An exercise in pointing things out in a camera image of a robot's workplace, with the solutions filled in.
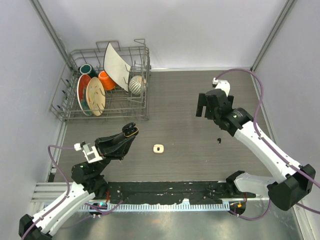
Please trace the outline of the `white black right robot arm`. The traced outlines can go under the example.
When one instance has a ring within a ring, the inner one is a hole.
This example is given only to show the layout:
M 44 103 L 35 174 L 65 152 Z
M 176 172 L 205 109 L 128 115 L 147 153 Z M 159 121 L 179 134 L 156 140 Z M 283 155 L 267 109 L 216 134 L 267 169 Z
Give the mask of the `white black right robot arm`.
M 200 93 L 195 115 L 214 121 L 221 130 L 243 143 L 271 176 L 238 170 L 226 179 L 226 193 L 233 198 L 242 193 L 268 197 L 276 207 L 287 211 L 311 192 L 316 170 L 310 164 L 301 165 L 283 152 L 245 109 L 232 107 L 233 98 L 222 89 Z

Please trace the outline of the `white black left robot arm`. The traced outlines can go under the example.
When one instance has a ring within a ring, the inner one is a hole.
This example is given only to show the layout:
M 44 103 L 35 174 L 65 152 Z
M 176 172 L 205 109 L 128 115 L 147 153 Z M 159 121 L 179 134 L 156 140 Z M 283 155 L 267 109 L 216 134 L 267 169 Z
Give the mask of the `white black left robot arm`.
M 19 220 L 18 234 L 23 240 L 50 240 L 63 224 L 88 201 L 102 199 L 108 191 L 102 171 L 112 160 L 122 160 L 139 133 L 133 124 L 123 127 L 119 134 L 99 137 L 94 145 L 74 144 L 82 151 L 85 161 L 71 169 L 72 183 L 50 205 L 34 215 L 25 214 Z

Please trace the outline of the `black earbud charging case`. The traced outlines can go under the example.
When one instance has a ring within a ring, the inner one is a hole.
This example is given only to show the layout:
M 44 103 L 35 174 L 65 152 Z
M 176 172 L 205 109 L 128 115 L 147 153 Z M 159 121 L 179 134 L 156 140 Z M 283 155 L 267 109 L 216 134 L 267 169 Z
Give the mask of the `black earbud charging case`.
M 129 138 L 131 136 L 136 136 L 139 133 L 139 129 L 134 122 L 130 122 L 123 126 L 122 133 L 125 138 Z

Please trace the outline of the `beige earbud charging case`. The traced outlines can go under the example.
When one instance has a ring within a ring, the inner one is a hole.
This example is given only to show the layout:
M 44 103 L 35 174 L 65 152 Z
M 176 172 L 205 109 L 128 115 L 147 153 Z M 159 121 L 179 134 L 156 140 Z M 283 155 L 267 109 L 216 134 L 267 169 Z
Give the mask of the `beige earbud charging case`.
M 155 154 L 162 154 L 164 153 L 165 148 L 162 144 L 155 144 L 152 150 Z

